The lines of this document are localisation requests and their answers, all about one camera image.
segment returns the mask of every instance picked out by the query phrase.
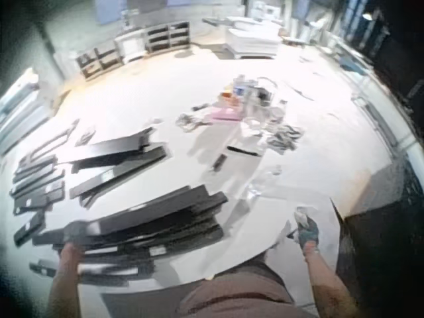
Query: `person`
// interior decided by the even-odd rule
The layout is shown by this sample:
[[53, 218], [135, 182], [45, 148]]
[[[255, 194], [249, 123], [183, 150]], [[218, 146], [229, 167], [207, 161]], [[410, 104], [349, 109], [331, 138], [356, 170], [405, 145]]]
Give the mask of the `person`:
[[[298, 225], [299, 244], [309, 270], [315, 304], [321, 318], [359, 317], [360, 312], [340, 278], [320, 255], [319, 230], [307, 218]], [[81, 317], [78, 263], [83, 255], [70, 239], [61, 253], [48, 302], [48, 317]], [[187, 295], [176, 317], [314, 317], [297, 308], [283, 280], [263, 260], [263, 254], [200, 283]]]

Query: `white floor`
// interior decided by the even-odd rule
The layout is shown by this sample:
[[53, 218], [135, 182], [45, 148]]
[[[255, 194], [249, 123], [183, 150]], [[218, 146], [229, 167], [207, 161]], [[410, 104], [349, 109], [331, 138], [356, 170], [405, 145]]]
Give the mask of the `white floor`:
[[[208, 42], [203, 40], [203, 43], [211, 44], [215, 39], [209, 39]], [[281, 97], [289, 101], [286, 122], [305, 130], [295, 151], [288, 151], [283, 156], [267, 153], [273, 162], [283, 166], [281, 186], [330, 197], [337, 207], [341, 207], [341, 213], [348, 215], [352, 191], [360, 191], [358, 189], [364, 187], [372, 174], [392, 163], [378, 133], [350, 100], [352, 87], [334, 72], [328, 61], [317, 58], [313, 64], [301, 63], [299, 50], [285, 46], [275, 60], [234, 61], [220, 59], [217, 55], [207, 48], [193, 47], [189, 54], [171, 52], [137, 61], [76, 87], [53, 120], [32, 133], [4, 158], [5, 167], [0, 175], [2, 258], [6, 261], [13, 284], [19, 286], [18, 289], [28, 291], [28, 296], [40, 312], [46, 304], [51, 279], [30, 272], [28, 262], [39, 258], [55, 259], [57, 256], [49, 246], [34, 248], [27, 243], [20, 249], [15, 248], [13, 234], [30, 215], [12, 215], [13, 201], [8, 191], [21, 156], [49, 133], [66, 126], [74, 118], [80, 118], [81, 122], [72, 138], [78, 137], [86, 127], [95, 125], [97, 133], [91, 142], [134, 133], [151, 118], [161, 118], [164, 124], [158, 126], [154, 141], [167, 142], [173, 155], [163, 163], [163, 176], [175, 174], [176, 167], [192, 171], [186, 174], [179, 172], [178, 181], [168, 178], [165, 182], [154, 183], [152, 180], [156, 176], [149, 170], [143, 174], [146, 179], [138, 180], [137, 177], [129, 180], [125, 190], [123, 187], [115, 188], [110, 195], [100, 197], [89, 211], [79, 207], [77, 200], [66, 205], [64, 202], [57, 203], [47, 215], [48, 229], [62, 227], [73, 219], [96, 219], [108, 215], [171, 191], [182, 183], [193, 185], [201, 182], [202, 173], [216, 158], [231, 129], [223, 129], [221, 133], [215, 131], [209, 135], [209, 127], [192, 134], [163, 127], [174, 127], [178, 115], [193, 106], [214, 102], [222, 88], [239, 74], [246, 74], [250, 78], [267, 76], [277, 81]], [[289, 86], [302, 91], [310, 99], [302, 97]], [[419, 153], [416, 158], [421, 164], [422, 154]], [[244, 182], [234, 183], [229, 179], [221, 183], [220, 189], [233, 197], [238, 196], [243, 191], [245, 181], [255, 174], [256, 167], [258, 170], [266, 168], [260, 163], [241, 166], [240, 169], [248, 173], [244, 175], [244, 170], [239, 170], [235, 171], [235, 175], [244, 176]], [[94, 173], [87, 173], [86, 178]], [[68, 189], [78, 181], [75, 175], [67, 174]], [[125, 202], [117, 202], [117, 198], [123, 196]], [[274, 263], [279, 259], [282, 262], [281, 272], [285, 280], [307, 275], [304, 264], [297, 266], [293, 258], [281, 253], [278, 254], [281, 258], [278, 255], [273, 257]], [[189, 279], [180, 277], [181, 280], [188, 282]], [[170, 282], [160, 284], [162, 287], [172, 285]], [[295, 282], [290, 282], [290, 285], [293, 286], [291, 292], [296, 294], [298, 305], [312, 302], [310, 290], [305, 290], [307, 286], [303, 283], [296, 286]], [[106, 290], [91, 286], [80, 286], [79, 290], [84, 317], [108, 317], [101, 299], [101, 293]]]

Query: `floor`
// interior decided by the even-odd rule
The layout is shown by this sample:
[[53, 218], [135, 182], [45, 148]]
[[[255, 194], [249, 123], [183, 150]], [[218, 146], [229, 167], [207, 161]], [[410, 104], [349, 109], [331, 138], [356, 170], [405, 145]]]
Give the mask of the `floor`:
[[[27, 259], [46, 256], [51, 250], [47, 247], [33, 249], [28, 245], [17, 250], [13, 246], [11, 237], [23, 219], [16, 222], [11, 216], [13, 203], [7, 192], [17, 160], [26, 149], [46, 136], [48, 131], [63, 126], [69, 119], [81, 117], [79, 132], [95, 125], [96, 130], [101, 132], [92, 140], [96, 142], [99, 141], [96, 138], [112, 138], [116, 130], [129, 134], [143, 127], [153, 117], [174, 121], [182, 109], [184, 111], [194, 105], [214, 101], [223, 86], [238, 74], [246, 74], [251, 78], [268, 76], [276, 79], [282, 87], [282, 95], [293, 101], [289, 102], [286, 121], [305, 129], [305, 136], [300, 140], [298, 149], [284, 154], [282, 178], [286, 180], [285, 186], [319, 189], [320, 193], [333, 199], [341, 215], [349, 215], [368, 186], [371, 176], [393, 165], [392, 157], [378, 132], [350, 100], [354, 88], [338, 74], [330, 61], [318, 53], [313, 57], [313, 63], [300, 63], [299, 49], [284, 46], [275, 61], [234, 61], [221, 51], [219, 35], [200, 38], [196, 42], [198, 45], [193, 45], [191, 50], [137, 61], [89, 83], [75, 86], [56, 118], [31, 134], [4, 159], [0, 175], [0, 199], [5, 203], [0, 215], [0, 226], [3, 227], [0, 231], [3, 235], [0, 237], [2, 257], [13, 285], [27, 292], [27, 297], [33, 299], [34, 310], [39, 315], [44, 310], [51, 280], [30, 273]], [[305, 81], [304, 74], [308, 72], [315, 73], [315, 76]], [[167, 107], [155, 108], [155, 105]], [[153, 117], [143, 116], [147, 109], [149, 113], [155, 110]], [[419, 166], [422, 154], [419, 149], [414, 151], [418, 162], [416, 166]], [[399, 189], [388, 187], [385, 193], [373, 196], [367, 204], [375, 207], [387, 205], [396, 200]], [[101, 215], [101, 208], [106, 207], [107, 202], [100, 201], [99, 206], [95, 212], [90, 211], [88, 217]], [[284, 269], [283, 279], [302, 275], [304, 272], [296, 271], [296, 265], [290, 264], [284, 251], [284, 248], [281, 249], [274, 257], [285, 262], [281, 267]], [[140, 313], [144, 313], [145, 317], [169, 317], [173, 305], [170, 303], [170, 310], [166, 311], [164, 306], [155, 305], [155, 302], [159, 304], [161, 297], [165, 297], [173, 299], [172, 303], [175, 304], [190, 288], [184, 286], [182, 289], [166, 289], [164, 293], [152, 291], [122, 295], [102, 293], [97, 287], [80, 287], [82, 299], [84, 296], [90, 298], [90, 302], [82, 301], [83, 317], [134, 317]], [[301, 294], [306, 296], [297, 303], [311, 306], [313, 300], [310, 290], [299, 292]], [[130, 303], [138, 306], [128, 310]], [[160, 307], [162, 312], [154, 313], [155, 307]]]

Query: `work glove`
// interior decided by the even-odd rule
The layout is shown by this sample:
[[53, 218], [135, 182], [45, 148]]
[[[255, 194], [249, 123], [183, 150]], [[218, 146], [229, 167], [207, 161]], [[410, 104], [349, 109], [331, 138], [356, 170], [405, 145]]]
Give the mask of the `work glove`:
[[311, 219], [310, 217], [307, 217], [307, 227], [305, 227], [304, 225], [298, 222], [297, 229], [299, 232], [299, 244], [302, 250], [306, 242], [308, 241], [314, 242], [316, 248], [318, 248], [319, 231], [318, 231], [317, 223], [313, 219]]
[[83, 240], [87, 236], [89, 222], [74, 221], [64, 227], [64, 243], [72, 243], [80, 250], [83, 248]]

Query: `hand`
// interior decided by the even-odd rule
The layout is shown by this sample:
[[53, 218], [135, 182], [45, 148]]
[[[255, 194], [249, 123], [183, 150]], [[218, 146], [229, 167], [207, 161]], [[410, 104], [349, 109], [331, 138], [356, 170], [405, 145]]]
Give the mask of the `hand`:
[[84, 252], [73, 243], [66, 243], [60, 253], [59, 274], [78, 274], [78, 264]]
[[89, 223], [85, 221], [75, 221], [64, 228], [64, 243], [72, 243], [79, 249], [83, 249], [83, 240], [87, 236]]
[[318, 249], [318, 226], [317, 223], [311, 219], [310, 217], [307, 217], [308, 227], [305, 228], [302, 224], [297, 224], [297, 229], [299, 231], [299, 244], [300, 247], [305, 253], [305, 250], [309, 250], [311, 247], [314, 248], [314, 250]]

